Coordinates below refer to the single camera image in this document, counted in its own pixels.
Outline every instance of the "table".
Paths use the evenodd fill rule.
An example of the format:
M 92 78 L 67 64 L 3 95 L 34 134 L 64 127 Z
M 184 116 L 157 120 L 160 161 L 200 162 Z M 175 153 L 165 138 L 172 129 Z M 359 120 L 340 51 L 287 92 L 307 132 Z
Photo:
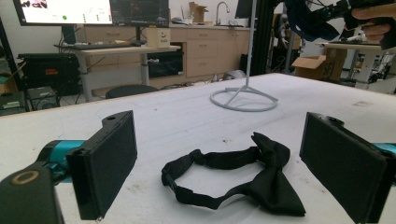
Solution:
M 129 48 L 118 48 L 118 49 L 90 49 L 90 50 L 73 50 L 78 56 L 79 68 L 81 73 L 82 89 L 84 91 L 86 102 L 93 101 L 92 90 L 95 88 L 103 88 L 108 84 L 102 83 L 99 86 L 92 84 L 91 74 L 87 68 L 86 57 L 89 56 L 110 56 L 110 55 L 121 55 L 121 54 L 140 54 L 141 71 L 140 75 L 144 85 L 149 85 L 149 65 L 148 65 L 148 53 L 176 51 L 180 49 L 179 46 L 170 46 L 168 49 L 157 49 L 150 48 L 147 46 L 142 47 L 129 47 Z
M 48 142 L 88 139 L 102 127 L 106 116 L 133 110 L 136 165 L 100 223 L 353 223 L 299 157 L 305 115 L 311 111 L 340 119 L 347 129 L 369 142 L 396 142 L 395 96 L 271 74 L 251 77 L 249 86 L 279 99 L 275 109 L 238 112 L 209 101 L 214 91 L 244 84 L 241 78 L 2 117 L 0 179 L 35 161 Z M 246 96 L 239 95 L 235 102 L 243 104 Z M 247 149 L 254 146 L 250 139 L 253 132 L 290 148 L 290 161 L 283 172 L 304 204 L 305 217 L 271 215 L 245 197 L 217 211 L 198 208 L 177 202 L 172 190 L 162 185 L 161 169 L 167 162 L 196 148 L 203 153 Z M 192 166 L 177 183 L 217 197 L 260 170 L 258 164 L 233 171 Z M 71 184 L 62 183 L 56 189 L 66 223 L 94 223 L 79 220 Z M 394 223 L 395 205 L 393 187 L 380 223 Z
M 368 83 L 369 77 L 374 69 L 376 55 L 384 55 L 387 52 L 396 52 L 396 48 L 382 50 L 379 45 L 364 44 L 339 44 L 339 43 L 319 43 L 321 46 L 331 49 L 355 49 L 360 54 L 364 54 L 364 61 L 361 65 L 361 72 L 356 80 L 355 87 L 371 91 L 394 92 L 396 87 L 396 77 L 387 78 L 376 83 Z

